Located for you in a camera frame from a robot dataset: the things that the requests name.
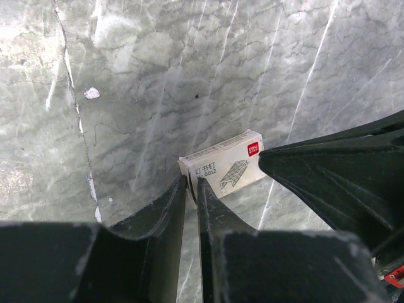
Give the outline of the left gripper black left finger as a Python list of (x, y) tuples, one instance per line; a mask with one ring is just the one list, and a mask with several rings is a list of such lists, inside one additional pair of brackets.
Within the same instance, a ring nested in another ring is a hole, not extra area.
[(175, 302), (186, 179), (106, 227), (3, 222), (2, 302)]

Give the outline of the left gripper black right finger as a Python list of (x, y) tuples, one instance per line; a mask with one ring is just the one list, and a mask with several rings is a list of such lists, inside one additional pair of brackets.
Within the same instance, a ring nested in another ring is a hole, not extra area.
[(256, 230), (198, 181), (205, 302), (389, 302), (360, 239), (347, 232)]

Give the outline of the white staple box sleeve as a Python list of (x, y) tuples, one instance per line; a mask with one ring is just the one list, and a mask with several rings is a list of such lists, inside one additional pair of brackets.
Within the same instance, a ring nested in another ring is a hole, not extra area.
[(227, 196), (260, 179), (265, 174), (258, 165), (264, 150), (262, 135), (246, 130), (177, 161), (181, 174), (187, 177), (187, 196), (197, 208), (198, 180), (206, 179), (218, 198)]

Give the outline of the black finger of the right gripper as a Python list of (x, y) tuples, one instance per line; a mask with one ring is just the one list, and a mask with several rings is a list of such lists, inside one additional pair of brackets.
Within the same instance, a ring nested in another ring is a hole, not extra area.
[(262, 151), (259, 168), (372, 251), (403, 226), (403, 112)]

